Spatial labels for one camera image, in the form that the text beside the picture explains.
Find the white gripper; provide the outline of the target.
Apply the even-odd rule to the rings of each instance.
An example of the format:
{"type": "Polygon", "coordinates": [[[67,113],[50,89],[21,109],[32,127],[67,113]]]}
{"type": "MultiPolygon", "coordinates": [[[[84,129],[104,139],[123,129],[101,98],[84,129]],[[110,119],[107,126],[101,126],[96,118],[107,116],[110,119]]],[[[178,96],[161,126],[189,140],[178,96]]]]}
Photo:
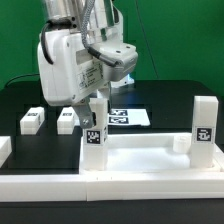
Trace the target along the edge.
{"type": "Polygon", "coordinates": [[[117,27],[91,27],[83,35],[67,24],[46,24],[40,34],[38,65],[45,100],[52,106],[73,106],[82,129],[96,125],[87,100],[92,92],[130,74],[136,47],[121,40],[117,27]]]}

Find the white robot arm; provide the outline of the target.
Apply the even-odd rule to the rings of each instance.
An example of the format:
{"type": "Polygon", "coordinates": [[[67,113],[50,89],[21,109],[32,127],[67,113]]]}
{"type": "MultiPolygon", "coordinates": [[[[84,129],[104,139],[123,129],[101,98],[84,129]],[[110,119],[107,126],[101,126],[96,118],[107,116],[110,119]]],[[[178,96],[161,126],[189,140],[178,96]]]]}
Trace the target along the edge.
{"type": "Polygon", "coordinates": [[[89,95],[130,74],[136,47],[125,43],[112,0],[43,0],[46,23],[40,34],[38,66],[45,100],[71,106],[84,129],[96,125],[89,95]]]}

